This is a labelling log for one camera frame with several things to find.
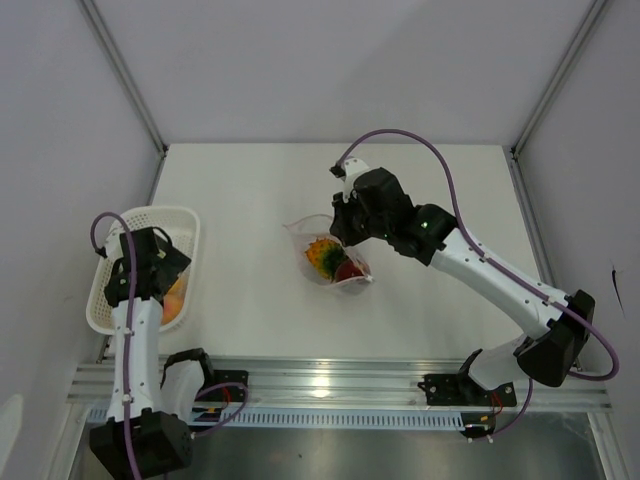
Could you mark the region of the orange toy peach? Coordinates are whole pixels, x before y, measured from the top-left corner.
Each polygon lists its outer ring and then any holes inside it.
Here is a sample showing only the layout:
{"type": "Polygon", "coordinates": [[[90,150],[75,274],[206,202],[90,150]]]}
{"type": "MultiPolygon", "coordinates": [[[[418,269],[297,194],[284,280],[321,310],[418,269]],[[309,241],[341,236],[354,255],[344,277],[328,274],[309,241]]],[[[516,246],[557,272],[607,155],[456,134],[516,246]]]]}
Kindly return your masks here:
{"type": "Polygon", "coordinates": [[[187,281],[184,278],[177,279],[170,287],[163,299],[162,325],[177,322],[181,318],[184,310],[186,290],[187,281]]]}

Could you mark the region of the red toy apple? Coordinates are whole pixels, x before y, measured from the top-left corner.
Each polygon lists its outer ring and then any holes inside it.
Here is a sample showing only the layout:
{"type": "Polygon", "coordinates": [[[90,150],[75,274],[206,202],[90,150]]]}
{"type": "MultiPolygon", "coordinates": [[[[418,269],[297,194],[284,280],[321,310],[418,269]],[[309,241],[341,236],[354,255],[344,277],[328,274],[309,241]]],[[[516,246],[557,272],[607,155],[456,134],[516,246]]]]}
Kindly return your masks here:
{"type": "Polygon", "coordinates": [[[364,273],[359,265],[353,260],[347,259],[341,263],[334,274],[335,282],[343,282],[352,278],[363,277],[364,273]]]}

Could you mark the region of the orange toy pineapple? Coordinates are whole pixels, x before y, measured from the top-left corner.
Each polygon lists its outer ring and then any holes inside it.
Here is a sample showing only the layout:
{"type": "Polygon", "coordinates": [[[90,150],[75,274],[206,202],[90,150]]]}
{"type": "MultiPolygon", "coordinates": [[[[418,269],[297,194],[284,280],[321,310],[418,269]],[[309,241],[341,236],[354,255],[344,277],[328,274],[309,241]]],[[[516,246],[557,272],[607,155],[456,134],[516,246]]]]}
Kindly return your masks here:
{"type": "Polygon", "coordinates": [[[343,247],[330,238],[318,238],[306,249],[305,256],[324,279],[334,281],[337,267],[348,259],[343,247]]]}

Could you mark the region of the clear zip top bag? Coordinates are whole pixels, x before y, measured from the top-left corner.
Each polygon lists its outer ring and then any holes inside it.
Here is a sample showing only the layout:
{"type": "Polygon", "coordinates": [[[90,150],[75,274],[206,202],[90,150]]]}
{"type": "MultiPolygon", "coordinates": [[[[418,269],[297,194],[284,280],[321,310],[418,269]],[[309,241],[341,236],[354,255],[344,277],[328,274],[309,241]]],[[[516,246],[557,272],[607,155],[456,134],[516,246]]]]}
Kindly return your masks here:
{"type": "Polygon", "coordinates": [[[368,262],[356,247],[345,247],[329,231],[333,217],[306,216],[284,225],[301,274],[325,290],[358,295],[374,282],[368,262]]]}

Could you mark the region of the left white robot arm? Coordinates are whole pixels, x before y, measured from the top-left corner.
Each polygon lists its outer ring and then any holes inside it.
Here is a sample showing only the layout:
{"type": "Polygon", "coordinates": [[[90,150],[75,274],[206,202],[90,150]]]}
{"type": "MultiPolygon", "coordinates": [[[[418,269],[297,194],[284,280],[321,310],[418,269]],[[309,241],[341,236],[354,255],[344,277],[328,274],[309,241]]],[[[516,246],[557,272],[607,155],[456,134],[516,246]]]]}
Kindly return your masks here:
{"type": "Polygon", "coordinates": [[[106,422],[91,430],[89,444],[113,478],[147,479],[190,466],[193,404],[215,392],[217,376],[203,349],[159,362],[164,301],[190,258],[158,227],[118,241],[121,255],[103,289],[117,367],[106,422]]]}

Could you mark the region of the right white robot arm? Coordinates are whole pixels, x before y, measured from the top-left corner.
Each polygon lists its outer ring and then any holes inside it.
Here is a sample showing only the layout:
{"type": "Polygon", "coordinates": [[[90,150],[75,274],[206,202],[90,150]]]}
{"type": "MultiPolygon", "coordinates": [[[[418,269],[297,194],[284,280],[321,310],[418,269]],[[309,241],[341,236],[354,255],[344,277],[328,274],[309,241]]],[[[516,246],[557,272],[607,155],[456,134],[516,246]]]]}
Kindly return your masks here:
{"type": "Polygon", "coordinates": [[[516,282],[500,272],[491,265],[490,254],[473,249],[452,214],[434,204],[413,204],[397,177],[384,168],[349,159],[330,171],[343,183],[332,198],[330,227],[343,245],[383,240],[400,255],[467,285],[520,327],[521,336],[491,350],[479,349],[465,360],[456,380],[464,401],[479,403],[492,390],[524,378],[548,387],[562,385],[589,337],[572,316],[592,317],[595,301],[590,295],[567,295],[542,285],[544,296],[538,298],[528,289],[530,277],[516,282]]]}

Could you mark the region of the white perforated plastic basket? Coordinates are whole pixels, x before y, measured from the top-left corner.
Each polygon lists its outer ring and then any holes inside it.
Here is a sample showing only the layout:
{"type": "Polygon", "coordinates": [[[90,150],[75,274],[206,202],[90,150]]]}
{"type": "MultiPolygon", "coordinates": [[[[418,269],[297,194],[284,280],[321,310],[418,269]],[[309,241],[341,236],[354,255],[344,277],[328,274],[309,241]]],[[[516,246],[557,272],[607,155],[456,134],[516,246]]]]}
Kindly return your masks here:
{"type": "MultiPolygon", "coordinates": [[[[197,262],[202,257],[200,254],[201,225],[198,215],[186,207],[148,206],[130,209],[121,217],[132,232],[153,227],[155,234],[159,236],[160,249],[163,249],[163,245],[169,238],[173,247],[191,260],[190,265],[179,275],[177,286],[170,291],[171,295],[182,300],[181,309],[170,321],[162,323],[160,332],[178,328],[187,317],[189,302],[194,291],[190,281],[195,278],[198,270],[197,262]]],[[[102,257],[98,262],[86,307],[88,324],[93,330],[103,335],[114,334],[111,320],[112,308],[107,305],[103,290],[107,286],[116,259],[122,255],[119,236],[123,233],[121,224],[115,220],[105,240],[107,257],[102,257]]]]}

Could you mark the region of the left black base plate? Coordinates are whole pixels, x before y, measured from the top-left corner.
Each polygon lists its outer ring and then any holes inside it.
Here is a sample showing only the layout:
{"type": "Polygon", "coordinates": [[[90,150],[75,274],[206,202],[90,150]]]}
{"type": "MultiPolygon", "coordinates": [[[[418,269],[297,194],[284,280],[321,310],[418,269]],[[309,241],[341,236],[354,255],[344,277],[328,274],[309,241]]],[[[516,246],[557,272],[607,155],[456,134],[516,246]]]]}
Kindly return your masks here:
{"type": "Polygon", "coordinates": [[[222,385],[210,394],[210,399],[221,403],[240,403],[247,399],[249,372],[246,370],[215,370],[215,385],[222,385]]]}

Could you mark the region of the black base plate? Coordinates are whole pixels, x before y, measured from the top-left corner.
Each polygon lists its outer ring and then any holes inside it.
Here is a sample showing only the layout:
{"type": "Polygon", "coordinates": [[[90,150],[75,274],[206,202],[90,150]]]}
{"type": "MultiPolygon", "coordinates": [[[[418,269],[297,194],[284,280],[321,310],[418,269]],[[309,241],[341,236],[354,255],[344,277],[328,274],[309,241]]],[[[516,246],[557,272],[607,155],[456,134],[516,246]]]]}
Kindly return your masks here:
{"type": "Polygon", "coordinates": [[[517,398],[512,383],[485,390],[458,374],[426,374],[417,383],[429,406],[515,407],[517,398]]]}
{"type": "Polygon", "coordinates": [[[246,370],[215,370],[215,385],[222,385],[210,394],[210,399],[221,403],[240,403],[247,399],[249,372],[246,370]]]}

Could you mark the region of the aluminium mounting rail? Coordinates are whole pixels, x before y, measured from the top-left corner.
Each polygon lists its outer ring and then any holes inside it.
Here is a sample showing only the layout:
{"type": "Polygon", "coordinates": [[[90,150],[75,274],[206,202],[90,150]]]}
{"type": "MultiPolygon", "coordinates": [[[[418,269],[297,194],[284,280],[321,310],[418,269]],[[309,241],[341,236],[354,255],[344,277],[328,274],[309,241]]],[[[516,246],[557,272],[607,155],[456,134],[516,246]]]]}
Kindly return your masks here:
{"type": "MultiPolygon", "coordinates": [[[[417,383],[424,375],[455,373],[457,361],[212,357],[216,370],[249,373],[250,405],[273,408],[410,410],[426,406],[417,383]]],[[[67,403],[107,401],[112,358],[77,367],[67,403]]],[[[535,384],[528,411],[609,413],[604,383],[568,378],[559,388],[535,384]]]]}

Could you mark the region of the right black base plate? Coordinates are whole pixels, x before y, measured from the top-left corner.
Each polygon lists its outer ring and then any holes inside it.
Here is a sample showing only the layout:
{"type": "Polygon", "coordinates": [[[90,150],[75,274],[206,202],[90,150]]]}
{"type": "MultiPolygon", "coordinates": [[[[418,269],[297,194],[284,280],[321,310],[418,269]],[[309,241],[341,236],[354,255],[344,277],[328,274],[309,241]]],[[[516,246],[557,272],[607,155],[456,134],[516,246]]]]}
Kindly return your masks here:
{"type": "Polygon", "coordinates": [[[426,374],[417,383],[429,406],[515,407],[517,398],[512,383],[485,390],[458,374],[426,374]]]}

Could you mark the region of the left aluminium frame post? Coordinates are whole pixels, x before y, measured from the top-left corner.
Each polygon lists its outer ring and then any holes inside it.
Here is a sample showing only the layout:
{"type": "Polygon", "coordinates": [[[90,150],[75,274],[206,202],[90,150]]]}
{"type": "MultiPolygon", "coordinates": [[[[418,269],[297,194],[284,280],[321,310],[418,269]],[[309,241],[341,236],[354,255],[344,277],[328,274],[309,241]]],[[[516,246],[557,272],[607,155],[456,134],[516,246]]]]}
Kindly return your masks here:
{"type": "Polygon", "coordinates": [[[98,3],[93,0],[78,0],[76,4],[155,151],[161,157],[164,157],[168,150],[167,144],[151,115],[147,102],[143,98],[114,35],[100,11],[98,3]]]}

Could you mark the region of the aluminium frame post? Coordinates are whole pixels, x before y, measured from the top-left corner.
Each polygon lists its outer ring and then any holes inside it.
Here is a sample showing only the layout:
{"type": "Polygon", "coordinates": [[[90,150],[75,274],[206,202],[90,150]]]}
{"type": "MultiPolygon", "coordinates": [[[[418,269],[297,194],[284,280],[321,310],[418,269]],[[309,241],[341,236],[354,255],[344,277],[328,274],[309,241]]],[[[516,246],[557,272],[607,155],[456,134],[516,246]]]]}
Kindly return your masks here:
{"type": "Polygon", "coordinates": [[[604,21],[608,10],[613,4],[614,1],[611,0],[593,0],[589,2],[585,14],[572,33],[542,93],[536,100],[533,109],[528,114],[524,125],[510,148],[511,157],[515,161],[519,160],[525,147],[554,105],[555,100],[569,80],[581,57],[586,52],[591,39],[604,21]]]}
{"type": "Polygon", "coordinates": [[[143,98],[114,35],[100,11],[98,3],[93,0],[78,0],[76,4],[155,151],[161,157],[164,157],[168,150],[167,144],[151,115],[147,102],[143,98]]]}

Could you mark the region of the right aluminium frame post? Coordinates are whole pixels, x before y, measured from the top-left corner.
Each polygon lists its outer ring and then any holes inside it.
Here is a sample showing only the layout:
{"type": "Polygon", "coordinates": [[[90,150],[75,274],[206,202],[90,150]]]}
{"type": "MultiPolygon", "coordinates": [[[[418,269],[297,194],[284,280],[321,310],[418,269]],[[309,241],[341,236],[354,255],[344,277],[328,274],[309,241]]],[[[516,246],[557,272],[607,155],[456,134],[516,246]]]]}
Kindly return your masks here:
{"type": "Polygon", "coordinates": [[[593,0],[589,2],[585,14],[572,33],[542,93],[536,100],[533,109],[528,114],[524,125],[510,148],[511,157],[515,161],[519,160],[525,147],[554,105],[555,100],[569,80],[581,57],[586,52],[591,39],[604,21],[608,10],[613,4],[614,1],[611,0],[593,0]]]}

